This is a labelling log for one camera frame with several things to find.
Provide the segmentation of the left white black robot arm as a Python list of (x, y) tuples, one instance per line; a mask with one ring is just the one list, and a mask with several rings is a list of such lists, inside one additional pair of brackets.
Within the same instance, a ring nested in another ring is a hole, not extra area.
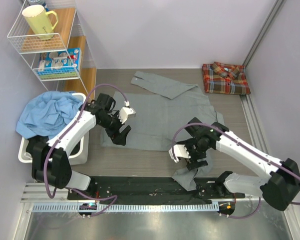
[(126, 145), (131, 127), (121, 129), (136, 111), (128, 101), (120, 110), (114, 110), (116, 101), (107, 94), (83, 104), (74, 119), (54, 138), (33, 146), (31, 176), (38, 182), (58, 189), (77, 189), (89, 200), (96, 195), (96, 186), (91, 177), (73, 171), (69, 156), (80, 140), (95, 126), (105, 129), (115, 145)]

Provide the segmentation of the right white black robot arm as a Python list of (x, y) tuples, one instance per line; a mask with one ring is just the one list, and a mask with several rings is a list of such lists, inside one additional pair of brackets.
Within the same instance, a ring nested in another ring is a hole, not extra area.
[(214, 122), (211, 125), (193, 118), (185, 127), (200, 153), (214, 149), (236, 159), (256, 176), (224, 172), (215, 185), (217, 195), (228, 197), (231, 193), (243, 193), (263, 198), (271, 207), (284, 211), (300, 192), (298, 164), (288, 158), (272, 157), (235, 135), (226, 126)]

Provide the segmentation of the grey long sleeve shirt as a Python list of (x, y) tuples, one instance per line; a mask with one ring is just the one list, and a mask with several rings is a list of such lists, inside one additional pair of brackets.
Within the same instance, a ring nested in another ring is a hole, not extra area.
[(190, 138), (185, 130), (177, 130), (191, 119), (210, 125), (224, 123), (223, 115), (193, 80), (182, 77), (176, 81), (169, 75), (128, 69), (102, 70), (97, 78), (120, 88), (136, 110), (136, 117), (129, 122), (132, 130), (127, 137), (128, 149), (167, 152), (174, 135), (176, 141)]

